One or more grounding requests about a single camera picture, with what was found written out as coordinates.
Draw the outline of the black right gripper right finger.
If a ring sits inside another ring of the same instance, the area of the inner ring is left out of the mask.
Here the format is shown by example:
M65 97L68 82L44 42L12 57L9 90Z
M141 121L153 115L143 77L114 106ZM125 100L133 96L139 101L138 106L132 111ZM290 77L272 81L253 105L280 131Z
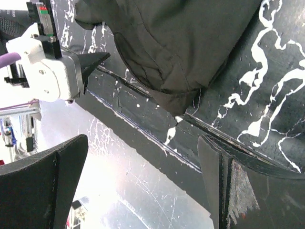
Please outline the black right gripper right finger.
M302 229L305 176L202 135L198 156L216 229Z

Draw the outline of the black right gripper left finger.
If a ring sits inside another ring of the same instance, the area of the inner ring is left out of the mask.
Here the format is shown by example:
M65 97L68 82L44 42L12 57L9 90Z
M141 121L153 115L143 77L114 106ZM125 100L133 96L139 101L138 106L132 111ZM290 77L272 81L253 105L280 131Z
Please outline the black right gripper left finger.
M78 135L0 167L2 229L63 229L88 154Z

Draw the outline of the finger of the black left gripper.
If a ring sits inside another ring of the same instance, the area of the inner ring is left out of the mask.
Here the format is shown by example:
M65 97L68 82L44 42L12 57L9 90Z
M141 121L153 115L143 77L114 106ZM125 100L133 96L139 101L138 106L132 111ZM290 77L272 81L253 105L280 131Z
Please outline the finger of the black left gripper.
M83 94L86 93L89 76L102 62L107 60L109 57L110 54L108 52L94 52L78 55L83 81Z

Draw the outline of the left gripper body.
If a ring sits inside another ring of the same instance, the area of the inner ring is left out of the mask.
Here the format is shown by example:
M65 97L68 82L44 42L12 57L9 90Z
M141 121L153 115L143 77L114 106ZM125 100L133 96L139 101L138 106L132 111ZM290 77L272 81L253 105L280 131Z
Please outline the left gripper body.
M47 54L47 46L60 48L55 36L38 34L38 25L31 25L25 33L7 42L9 52L16 52L34 99L54 102L73 101L82 91L82 73L77 55L55 59Z

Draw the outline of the black shirt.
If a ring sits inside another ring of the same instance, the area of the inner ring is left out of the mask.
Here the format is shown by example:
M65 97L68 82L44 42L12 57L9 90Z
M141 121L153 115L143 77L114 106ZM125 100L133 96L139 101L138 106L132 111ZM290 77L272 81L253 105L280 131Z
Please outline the black shirt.
M78 0L86 30L105 23L130 73L173 116L209 86L260 6L258 0Z

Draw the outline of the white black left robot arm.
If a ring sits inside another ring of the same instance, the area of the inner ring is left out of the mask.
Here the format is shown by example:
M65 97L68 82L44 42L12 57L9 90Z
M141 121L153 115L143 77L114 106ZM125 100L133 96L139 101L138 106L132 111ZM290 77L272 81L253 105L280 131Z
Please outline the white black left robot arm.
M0 66L9 71L4 82L29 89L34 99L73 102L109 57L107 52L62 54L53 14L42 2L0 12Z

